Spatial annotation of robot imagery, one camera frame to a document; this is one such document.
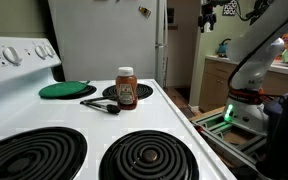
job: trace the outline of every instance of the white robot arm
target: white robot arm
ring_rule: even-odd
[[[202,0],[202,17],[206,16],[203,9],[209,9],[210,4],[223,5],[223,2]],[[288,1],[256,1],[259,2],[266,6],[249,13],[256,21],[242,37],[232,39],[227,49],[227,56],[240,64],[228,81],[230,92],[223,116],[240,128],[265,136],[268,117],[263,113],[264,105],[258,92],[274,58],[284,50],[284,42],[279,37],[288,32]]]

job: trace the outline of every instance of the kitchen counter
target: kitchen counter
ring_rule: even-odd
[[[206,56],[205,58],[209,59],[209,60],[219,61],[219,62],[238,64],[237,62],[231,61],[229,58],[219,58],[219,57],[214,56],[214,55],[213,56]],[[274,65],[274,63],[269,68],[269,71],[288,75],[288,67]]]

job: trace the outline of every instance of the floor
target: floor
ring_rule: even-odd
[[[202,113],[200,111],[191,111],[188,106],[188,101],[176,91],[177,87],[167,87],[164,89],[168,97],[173,101],[173,103],[182,111],[182,113],[189,119],[194,116],[199,116]]]

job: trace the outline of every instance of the wall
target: wall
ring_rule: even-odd
[[[190,85],[192,81],[200,0],[168,0],[167,3],[167,7],[175,8],[174,24],[178,25],[178,30],[168,31],[168,72],[166,85]]]
[[[252,11],[255,0],[240,0],[242,14]],[[215,30],[209,33],[200,33],[197,35],[197,46],[195,50],[195,59],[193,66],[193,76],[191,84],[191,96],[189,104],[191,107],[198,106],[200,100],[200,92],[203,79],[204,62],[206,55],[214,55],[218,49],[218,45],[226,38],[234,39],[234,37],[244,34],[249,22],[243,22],[236,16],[222,16],[223,7],[217,6],[214,12],[217,14],[217,23]]]
[[[51,30],[47,0],[0,0],[0,36],[46,37]]]

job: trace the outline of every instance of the electric stove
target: electric stove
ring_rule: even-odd
[[[60,63],[47,39],[0,38],[0,179],[235,179],[155,80],[138,80],[153,93],[118,115],[79,104],[114,80],[41,99]]]

